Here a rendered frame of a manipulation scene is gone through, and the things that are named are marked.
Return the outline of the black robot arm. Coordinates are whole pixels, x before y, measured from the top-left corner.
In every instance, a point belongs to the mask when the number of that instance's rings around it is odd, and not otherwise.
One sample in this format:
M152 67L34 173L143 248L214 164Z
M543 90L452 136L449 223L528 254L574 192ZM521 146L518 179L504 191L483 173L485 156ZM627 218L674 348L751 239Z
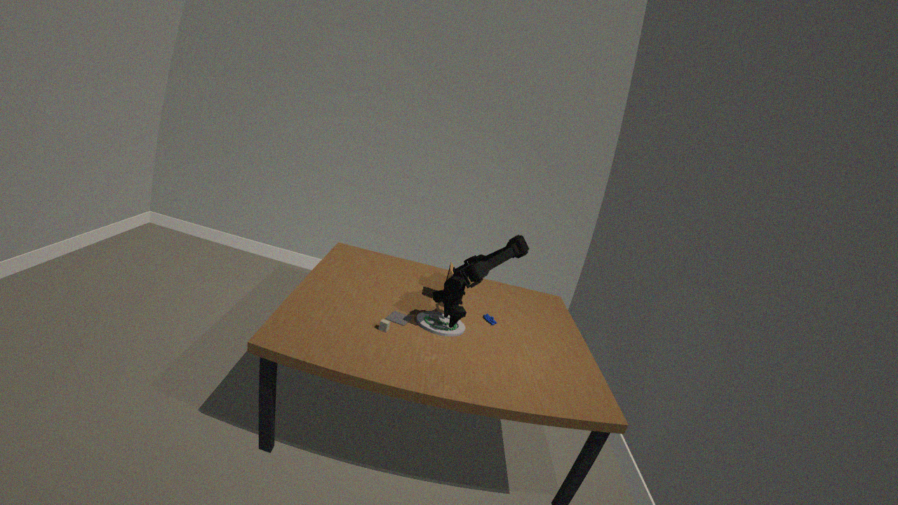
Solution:
M466 285L467 288L473 288L483 281L483 278L490 273L491 269L512 257L520 258L528 255L528 251L528 244L525 242L522 234L517 234L517 236L508 241L506 247L492 252L491 255L474 255L469 257L466 261L463 261L464 264L461 267L453 267L453 277L445 282L445 290L432 292L433 300L435 302L452 301L452 294L459 290L465 290ZM470 285L470 281L474 283Z

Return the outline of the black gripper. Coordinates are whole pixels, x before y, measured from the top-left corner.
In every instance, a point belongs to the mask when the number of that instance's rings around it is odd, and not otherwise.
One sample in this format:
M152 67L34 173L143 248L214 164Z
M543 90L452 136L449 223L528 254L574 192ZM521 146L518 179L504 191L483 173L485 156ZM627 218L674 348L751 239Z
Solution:
M459 304L462 304L463 295L465 295L465 291L459 290L455 294L452 294L452 301L443 301L443 303L445 303L445 318L447 318L448 314L451 316L449 328L453 328L453 324L456 324L461 318L466 317L466 310L463 306L459 306Z

